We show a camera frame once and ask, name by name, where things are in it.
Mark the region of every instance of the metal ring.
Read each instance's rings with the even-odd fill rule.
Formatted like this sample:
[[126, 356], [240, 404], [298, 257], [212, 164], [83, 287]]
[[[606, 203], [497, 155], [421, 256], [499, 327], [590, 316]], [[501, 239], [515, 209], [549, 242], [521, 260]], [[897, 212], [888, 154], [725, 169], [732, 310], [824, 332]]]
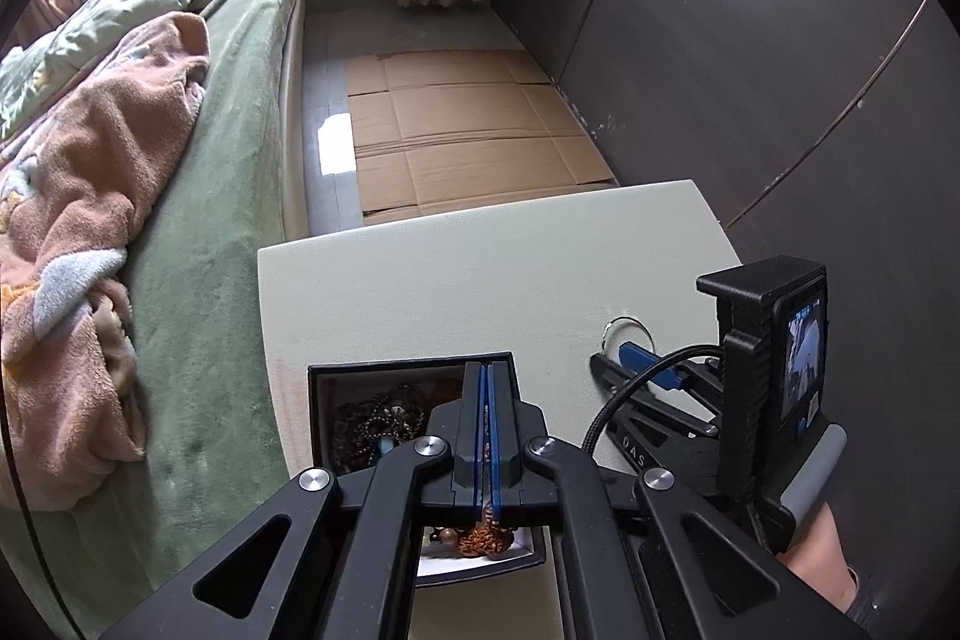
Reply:
[[608, 322], [608, 324], [604, 327], [603, 338], [600, 339], [600, 352], [604, 356], [607, 355], [607, 338], [608, 336], [610, 336], [610, 333], [612, 330], [616, 330], [614, 328], [616, 327], [616, 324], [621, 322], [632, 323], [635, 326], [637, 326], [637, 328], [639, 328], [643, 333], [645, 333], [645, 335], [647, 335], [647, 339], [650, 340], [650, 352], [656, 353], [656, 343], [654, 342], [654, 335], [650, 333], [650, 330], [645, 325], [643, 325], [640, 319], [635, 319], [634, 316], [616, 316], [615, 319]]

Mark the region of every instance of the white tabletop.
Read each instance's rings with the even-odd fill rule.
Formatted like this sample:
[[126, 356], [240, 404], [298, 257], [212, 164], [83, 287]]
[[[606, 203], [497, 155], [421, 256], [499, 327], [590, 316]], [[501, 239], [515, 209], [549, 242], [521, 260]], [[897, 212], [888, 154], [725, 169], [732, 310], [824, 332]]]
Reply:
[[[579, 444], [603, 397], [589, 374], [603, 328], [646, 324], [662, 354], [715, 342], [704, 273], [736, 266], [692, 182], [432, 215], [268, 247], [260, 313], [291, 475], [312, 466], [306, 368], [510, 351], [520, 396]], [[597, 461], [629, 471], [602, 437]], [[410, 636], [560, 638], [552, 565], [421, 589]]]

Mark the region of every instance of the tile floor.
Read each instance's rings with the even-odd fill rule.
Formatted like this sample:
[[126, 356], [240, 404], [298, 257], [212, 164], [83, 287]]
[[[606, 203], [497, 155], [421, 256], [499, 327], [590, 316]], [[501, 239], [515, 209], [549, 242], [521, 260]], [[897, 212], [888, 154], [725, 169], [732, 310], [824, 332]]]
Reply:
[[429, 49], [522, 46], [488, 8], [400, 9], [382, 0], [307, 12], [302, 98], [311, 236], [363, 225], [347, 109], [347, 58]]

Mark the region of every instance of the flattened cardboard box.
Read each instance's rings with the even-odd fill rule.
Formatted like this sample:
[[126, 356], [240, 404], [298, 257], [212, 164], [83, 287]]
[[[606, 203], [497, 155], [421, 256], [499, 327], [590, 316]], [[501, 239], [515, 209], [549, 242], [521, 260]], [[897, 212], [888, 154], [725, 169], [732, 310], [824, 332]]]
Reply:
[[613, 174], [523, 50], [347, 62], [368, 225], [613, 186]]

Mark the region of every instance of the small box on window sill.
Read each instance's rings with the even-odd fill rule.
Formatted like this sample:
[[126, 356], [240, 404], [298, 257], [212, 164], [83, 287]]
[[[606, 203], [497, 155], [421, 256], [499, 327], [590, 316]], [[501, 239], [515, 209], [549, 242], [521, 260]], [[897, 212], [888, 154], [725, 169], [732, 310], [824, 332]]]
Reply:
[[[344, 467], [343, 445], [337, 450], [336, 456], [334, 448], [337, 413], [338, 410], [344, 410], [344, 405], [360, 405], [378, 394], [393, 391], [397, 386], [414, 386], [419, 389], [419, 404], [424, 410], [424, 420], [418, 432], [420, 435], [424, 432], [433, 408], [461, 397], [467, 362], [492, 360], [505, 360], [510, 366], [511, 383], [516, 393], [517, 373], [509, 353], [363, 365], [311, 366], [307, 372], [307, 381], [314, 464], [338, 475], [351, 471]], [[353, 414], [352, 411], [355, 410], [356, 407], [347, 408], [347, 414]], [[343, 415], [339, 431], [342, 443]], [[416, 571], [418, 587], [474, 581], [534, 567], [546, 561], [544, 531], [539, 527], [520, 528], [515, 531], [514, 542], [507, 551], [493, 557], [477, 558], [464, 557], [451, 545], [431, 542], [429, 531], [430, 528], [424, 530], [424, 542], [421, 545], [421, 557]]]

